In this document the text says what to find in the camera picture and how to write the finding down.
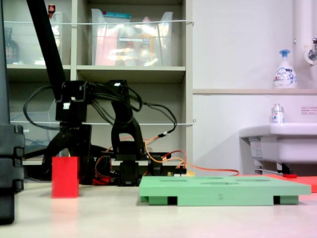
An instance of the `label sticker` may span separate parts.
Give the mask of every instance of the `label sticker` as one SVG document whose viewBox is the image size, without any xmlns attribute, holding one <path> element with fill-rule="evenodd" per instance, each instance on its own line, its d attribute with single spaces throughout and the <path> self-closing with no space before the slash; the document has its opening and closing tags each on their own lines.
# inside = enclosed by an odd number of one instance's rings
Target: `label sticker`
<svg viewBox="0 0 317 238">
<path fill-rule="evenodd" d="M 252 157 L 262 158 L 261 142 L 259 140 L 250 141 Z"/>
<path fill-rule="evenodd" d="M 317 107 L 302 107 L 302 115 L 317 115 Z"/>
<path fill-rule="evenodd" d="M 134 42 L 142 42 L 142 39 L 127 39 L 127 38 L 119 38 L 119 41 L 134 41 Z"/>
</svg>

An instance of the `black pole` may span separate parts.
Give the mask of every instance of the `black pole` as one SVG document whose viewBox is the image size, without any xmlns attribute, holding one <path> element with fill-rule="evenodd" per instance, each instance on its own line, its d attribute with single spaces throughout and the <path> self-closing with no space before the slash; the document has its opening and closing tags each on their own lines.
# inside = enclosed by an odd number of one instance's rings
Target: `black pole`
<svg viewBox="0 0 317 238">
<path fill-rule="evenodd" d="M 0 21 L 0 124 L 9 124 L 9 86 L 6 73 L 2 0 L 0 0 Z"/>
<path fill-rule="evenodd" d="M 62 83 L 66 81 L 63 66 L 59 57 L 51 23 L 44 0 L 27 0 L 36 34 L 39 39 L 50 83 L 56 86 L 55 99 L 60 99 Z"/>
</svg>

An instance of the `dark bottle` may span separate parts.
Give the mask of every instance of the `dark bottle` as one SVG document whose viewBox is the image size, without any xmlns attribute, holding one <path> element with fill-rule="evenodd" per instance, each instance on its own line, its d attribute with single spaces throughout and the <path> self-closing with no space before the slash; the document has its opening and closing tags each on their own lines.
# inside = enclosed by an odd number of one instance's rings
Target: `dark bottle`
<svg viewBox="0 0 317 238">
<path fill-rule="evenodd" d="M 19 62 L 19 47 L 18 44 L 12 40 L 12 28 L 4 28 L 4 40 L 5 40 L 5 57 L 6 63 L 18 63 Z"/>
<path fill-rule="evenodd" d="M 56 7 L 54 4 L 49 4 L 49 9 L 48 9 L 48 15 L 49 15 L 49 19 L 51 20 L 53 17 L 53 14 L 56 11 Z"/>
</svg>

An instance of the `clear plastic container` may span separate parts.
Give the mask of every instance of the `clear plastic container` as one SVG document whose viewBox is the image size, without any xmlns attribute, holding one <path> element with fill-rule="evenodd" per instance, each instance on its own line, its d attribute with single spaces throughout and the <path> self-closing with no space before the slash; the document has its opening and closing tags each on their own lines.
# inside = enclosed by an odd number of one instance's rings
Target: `clear plastic container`
<svg viewBox="0 0 317 238">
<path fill-rule="evenodd" d="M 55 123 L 56 103 L 53 102 L 47 112 L 29 112 L 28 115 L 32 121 L 39 122 L 40 125 L 56 126 Z M 22 113 L 10 113 L 10 123 L 23 126 L 25 135 L 25 152 L 44 149 L 49 142 L 57 135 L 58 130 L 45 130 L 30 124 Z"/>
<path fill-rule="evenodd" d="M 51 25 L 62 64 L 70 64 L 71 26 L 60 23 L 69 22 L 62 12 L 55 12 Z M 11 31 L 10 40 L 5 39 L 7 58 L 12 48 L 18 54 L 8 64 L 45 65 L 41 47 L 33 24 L 4 23 L 5 31 Z"/>
<path fill-rule="evenodd" d="M 172 20 L 166 12 L 162 21 Z M 171 66 L 171 23 L 105 24 L 107 19 L 92 9 L 92 64 L 108 66 Z"/>
</svg>

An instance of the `pipe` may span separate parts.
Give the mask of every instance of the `pipe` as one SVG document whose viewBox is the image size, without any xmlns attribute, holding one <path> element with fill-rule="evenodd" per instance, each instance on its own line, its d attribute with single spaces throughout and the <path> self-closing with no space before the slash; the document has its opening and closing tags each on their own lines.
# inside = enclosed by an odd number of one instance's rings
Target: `pipe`
<svg viewBox="0 0 317 238">
<path fill-rule="evenodd" d="M 298 78 L 299 88 L 311 88 L 311 66 L 306 62 L 305 45 L 311 45 L 314 30 L 314 0 L 294 0 L 294 68 Z"/>
</svg>

